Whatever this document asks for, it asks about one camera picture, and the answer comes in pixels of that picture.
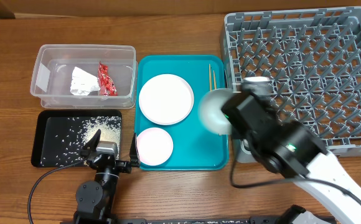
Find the black base bar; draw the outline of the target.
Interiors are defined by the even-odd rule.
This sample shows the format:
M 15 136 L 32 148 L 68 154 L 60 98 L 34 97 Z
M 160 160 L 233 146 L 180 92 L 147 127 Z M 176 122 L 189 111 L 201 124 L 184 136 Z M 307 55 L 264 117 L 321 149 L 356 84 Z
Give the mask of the black base bar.
M 323 223 L 336 224 L 333 216 L 316 216 L 303 207 L 292 205 L 282 215 L 251 216 L 249 218 L 172 219 L 146 220 L 143 218 L 119 219 L 120 224 L 278 224 Z

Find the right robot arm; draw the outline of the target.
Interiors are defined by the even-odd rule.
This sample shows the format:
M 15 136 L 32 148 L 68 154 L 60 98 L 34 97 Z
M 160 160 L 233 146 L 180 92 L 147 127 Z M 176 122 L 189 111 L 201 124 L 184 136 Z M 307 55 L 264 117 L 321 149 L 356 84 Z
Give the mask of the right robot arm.
M 298 121 L 279 123 L 274 108 L 250 91 L 232 95 L 221 111 L 254 159 L 282 175 L 243 188 L 292 182 L 339 222 L 361 223 L 361 187 L 310 129 Z

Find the grey dish rack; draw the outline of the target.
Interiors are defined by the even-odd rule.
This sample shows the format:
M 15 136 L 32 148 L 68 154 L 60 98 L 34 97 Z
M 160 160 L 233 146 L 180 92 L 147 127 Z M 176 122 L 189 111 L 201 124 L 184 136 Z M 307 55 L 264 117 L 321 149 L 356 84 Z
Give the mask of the grey dish rack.
M 221 51 L 230 89 L 269 78 L 281 121 L 305 124 L 338 156 L 361 156 L 361 7 L 229 13 Z

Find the pink bowl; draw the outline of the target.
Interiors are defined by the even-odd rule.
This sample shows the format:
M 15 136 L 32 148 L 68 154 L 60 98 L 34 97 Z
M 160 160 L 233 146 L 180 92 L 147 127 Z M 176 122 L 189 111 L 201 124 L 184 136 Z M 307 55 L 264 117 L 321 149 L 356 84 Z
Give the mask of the pink bowl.
M 139 159 L 148 166 L 165 163 L 171 156 L 174 143 L 171 135 L 161 128 L 148 128 L 136 139 Z

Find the wooden chopstick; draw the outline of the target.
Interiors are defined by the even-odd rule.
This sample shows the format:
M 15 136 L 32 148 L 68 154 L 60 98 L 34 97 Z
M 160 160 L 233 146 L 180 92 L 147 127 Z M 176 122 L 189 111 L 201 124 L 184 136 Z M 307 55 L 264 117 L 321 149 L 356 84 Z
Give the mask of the wooden chopstick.
M 211 68 L 211 64 L 209 64 L 209 90 L 212 91 L 212 68 Z
M 213 76 L 213 89 L 216 90 L 217 89 L 217 82 L 216 82 L 215 71 L 212 72 L 212 76 Z

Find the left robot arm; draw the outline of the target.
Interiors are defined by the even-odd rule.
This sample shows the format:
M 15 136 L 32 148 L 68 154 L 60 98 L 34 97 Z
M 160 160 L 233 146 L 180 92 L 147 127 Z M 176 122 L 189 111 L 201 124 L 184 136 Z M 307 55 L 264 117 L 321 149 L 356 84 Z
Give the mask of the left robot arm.
M 129 161 L 119 160 L 117 144 L 102 141 L 100 136 L 101 131 L 98 130 L 80 151 L 81 157 L 96 174 L 93 180 L 80 184 L 76 191 L 77 210 L 72 223 L 117 223 L 111 207 L 120 173 L 130 174 L 132 168 L 141 165 L 136 146 L 137 135 L 133 136 Z

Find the cream paper cup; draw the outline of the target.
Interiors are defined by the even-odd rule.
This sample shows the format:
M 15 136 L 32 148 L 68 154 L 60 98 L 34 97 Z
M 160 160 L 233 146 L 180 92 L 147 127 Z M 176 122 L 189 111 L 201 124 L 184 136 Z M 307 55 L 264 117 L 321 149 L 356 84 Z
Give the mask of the cream paper cup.
M 249 145 L 249 143 L 248 143 L 248 141 L 247 141 L 246 139 L 244 139 L 244 140 L 241 142 L 240 147 L 242 148 L 242 151 L 243 151 L 245 154 L 251 155 L 250 145 Z

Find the clear plastic bin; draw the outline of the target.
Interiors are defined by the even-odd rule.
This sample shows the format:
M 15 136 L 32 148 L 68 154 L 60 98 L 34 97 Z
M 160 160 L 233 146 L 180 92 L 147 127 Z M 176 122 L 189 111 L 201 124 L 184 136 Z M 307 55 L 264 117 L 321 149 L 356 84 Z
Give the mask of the clear plastic bin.
M 44 108 L 132 108 L 136 50 L 130 45 L 46 44 L 37 54 L 30 93 Z

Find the teal plastic tray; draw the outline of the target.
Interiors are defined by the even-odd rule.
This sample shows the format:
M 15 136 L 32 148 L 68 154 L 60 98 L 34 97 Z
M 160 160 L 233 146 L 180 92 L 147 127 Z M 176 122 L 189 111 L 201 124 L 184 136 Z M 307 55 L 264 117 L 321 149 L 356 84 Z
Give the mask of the teal plastic tray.
M 180 123 L 161 126 L 149 121 L 136 102 L 134 132 L 140 134 L 148 128 L 162 128 L 173 140 L 174 149 L 170 158 L 158 166 L 141 164 L 142 170 L 219 170 L 229 158 L 228 137 L 213 134 L 200 122 L 199 103 L 209 91 L 209 64 L 215 71 L 217 88 L 225 88 L 224 67 L 215 55 L 149 55 L 138 67 L 138 95 L 142 86 L 152 77 L 173 74 L 183 78 L 194 92 L 192 111 Z

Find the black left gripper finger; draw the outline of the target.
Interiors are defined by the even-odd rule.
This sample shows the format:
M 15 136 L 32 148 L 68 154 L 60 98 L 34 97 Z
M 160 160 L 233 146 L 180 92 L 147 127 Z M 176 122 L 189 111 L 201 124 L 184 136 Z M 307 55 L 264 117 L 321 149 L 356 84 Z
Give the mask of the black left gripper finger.
M 92 138 L 82 147 L 81 152 L 96 151 L 96 147 L 100 142 L 101 130 L 98 129 Z
M 132 139 L 131 147 L 129 150 L 129 158 L 130 158 L 130 164 L 132 167 L 140 167 L 140 159 L 139 159 L 138 148 L 137 148 L 136 133 L 133 134 L 133 139 Z

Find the grey-white bowl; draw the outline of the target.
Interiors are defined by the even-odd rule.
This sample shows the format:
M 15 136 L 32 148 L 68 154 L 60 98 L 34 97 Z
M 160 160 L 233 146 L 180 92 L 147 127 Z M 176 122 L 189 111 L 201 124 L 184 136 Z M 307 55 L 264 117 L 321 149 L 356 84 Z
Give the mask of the grey-white bowl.
M 206 93 L 199 104 L 199 119 L 211 133 L 228 135 L 232 125 L 222 113 L 222 106 L 234 95 L 228 88 L 219 88 Z

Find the black tray with rice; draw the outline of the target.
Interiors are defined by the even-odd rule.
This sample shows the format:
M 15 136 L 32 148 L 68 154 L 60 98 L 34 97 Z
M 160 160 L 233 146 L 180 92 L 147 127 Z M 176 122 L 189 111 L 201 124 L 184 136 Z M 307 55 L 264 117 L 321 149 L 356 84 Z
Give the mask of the black tray with rice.
M 31 164 L 62 167 L 80 161 L 80 151 L 100 130 L 102 141 L 121 145 L 118 110 L 45 110 L 38 115 Z

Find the red snack wrapper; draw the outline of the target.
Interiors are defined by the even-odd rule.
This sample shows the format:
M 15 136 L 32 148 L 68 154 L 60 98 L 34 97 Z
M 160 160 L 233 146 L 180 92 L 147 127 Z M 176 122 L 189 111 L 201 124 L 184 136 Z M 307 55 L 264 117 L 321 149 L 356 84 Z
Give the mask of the red snack wrapper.
M 108 74 L 108 66 L 99 63 L 98 67 L 98 84 L 100 86 L 99 94 L 101 96 L 117 96 L 117 89 L 114 81 Z

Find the white round plate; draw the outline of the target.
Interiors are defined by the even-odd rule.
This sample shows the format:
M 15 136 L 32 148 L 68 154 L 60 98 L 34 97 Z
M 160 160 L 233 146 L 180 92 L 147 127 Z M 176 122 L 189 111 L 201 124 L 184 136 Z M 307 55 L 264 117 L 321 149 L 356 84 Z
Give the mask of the white round plate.
M 139 109 L 151 122 L 173 125 L 186 119 L 194 106 L 194 92 L 181 77 L 161 74 L 149 79 L 139 92 Z

